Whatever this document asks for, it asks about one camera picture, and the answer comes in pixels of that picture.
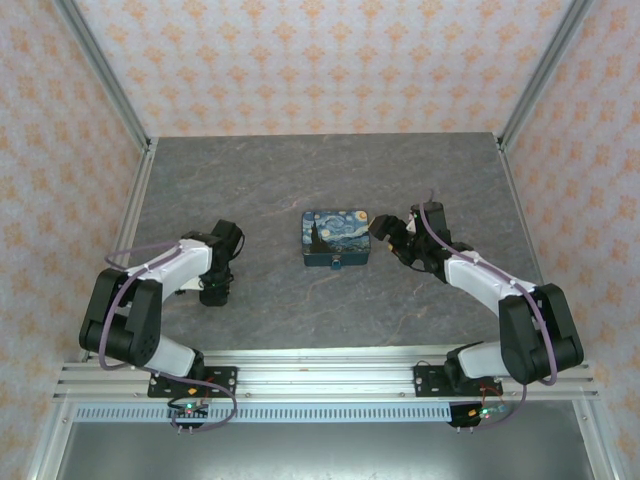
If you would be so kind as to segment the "starry night tin box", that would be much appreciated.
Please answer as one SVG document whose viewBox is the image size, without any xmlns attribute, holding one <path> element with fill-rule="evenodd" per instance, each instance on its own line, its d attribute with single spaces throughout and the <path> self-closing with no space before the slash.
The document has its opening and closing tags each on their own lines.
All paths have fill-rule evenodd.
<svg viewBox="0 0 640 480">
<path fill-rule="evenodd" d="M 368 263 L 371 252 L 365 210 L 313 210 L 301 216 L 301 248 L 306 267 L 329 267 L 333 255 L 343 267 Z"/>
</svg>

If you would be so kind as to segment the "grey metal sheet panel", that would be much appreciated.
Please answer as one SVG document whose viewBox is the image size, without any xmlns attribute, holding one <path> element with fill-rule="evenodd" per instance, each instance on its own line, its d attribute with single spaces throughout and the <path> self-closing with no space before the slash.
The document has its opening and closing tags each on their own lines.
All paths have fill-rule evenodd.
<svg viewBox="0 0 640 480">
<path fill-rule="evenodd" d="M 57 480 L 594 480 L 571 427 L 514 424 L 75 425 Z"/>
</svg>

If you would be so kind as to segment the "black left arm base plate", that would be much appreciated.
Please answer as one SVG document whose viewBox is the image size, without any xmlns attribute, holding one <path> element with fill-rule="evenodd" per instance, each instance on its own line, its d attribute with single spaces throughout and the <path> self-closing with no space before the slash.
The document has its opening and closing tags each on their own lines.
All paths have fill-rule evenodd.
<svg viewBox="0 0 640 480">
<path fill-rule="evenodd" d="M 216 384 L 216 387 L 204 387 L 191 382 L 179 382 L 171 380 L 165 376 L 152 376 L 149 380 L 147 396 L 149 398 L 163 399 L 211 399 L 227 398 L 227 395 L 220 391 L 219 386 L 224 387 L 231 393 L 236 392 L 238 368 L 232 366 L 204 368 L 203 381 Z"/>
</svg>

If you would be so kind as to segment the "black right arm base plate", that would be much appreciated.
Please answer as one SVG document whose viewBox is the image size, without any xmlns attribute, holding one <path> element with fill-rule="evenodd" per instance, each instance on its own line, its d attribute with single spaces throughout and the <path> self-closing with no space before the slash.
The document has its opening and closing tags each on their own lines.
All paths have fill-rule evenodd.
<svg viewBox="0 0 640 480">
<path fill-rule="evenodd" d="M 413 367 L 413 386 L 417 397 L 501 396 L 502 385 L 493 377 L 471 379 L 446 365 L 418 363 Z"/>
</svg>

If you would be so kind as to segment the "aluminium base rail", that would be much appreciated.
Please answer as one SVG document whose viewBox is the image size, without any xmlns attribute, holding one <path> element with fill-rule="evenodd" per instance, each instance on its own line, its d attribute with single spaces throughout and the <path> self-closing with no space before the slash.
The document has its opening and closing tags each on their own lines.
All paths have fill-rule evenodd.
<svg viewBox="0 0 640 480">
<path fill-rule="evenodd" d="M 386 346 L 207 351 L 208 365 L 235 366 L 236 394 L 247 402 L 408 402 L 413 368 L 439 365 L 450 346 Z M 97 358 L 63 365 L 56 401 L 133 402 L 147 398 L 149 375 L 134 367 L 100 368 Z"/>
</svg>

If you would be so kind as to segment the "aluminium frame post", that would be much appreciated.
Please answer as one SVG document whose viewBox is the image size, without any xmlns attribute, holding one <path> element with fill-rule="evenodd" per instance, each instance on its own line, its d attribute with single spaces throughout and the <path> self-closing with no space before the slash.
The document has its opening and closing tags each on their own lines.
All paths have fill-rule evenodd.
<svg viewBox="0 0 640 480">
<path fill-rule="evenodd" d="M 52 0 L 134 143 L 145 151 L 151 142 L 142 122 L 99 45 L 76 0 Z"/>
<path fill-rule="evenodd" d="M 533 112 L 540 95 L 543 93 L 571 41 L 580 29 L 594 1 L 595 0 L 571 0 L 566 13 L 544 49 L 523 93 L 516 102 L 502 133 L 497 136 L 497 145 L 501 152 L 506 153 L 516 141 L 520 130 L 529 115 Z"/>
</svg>

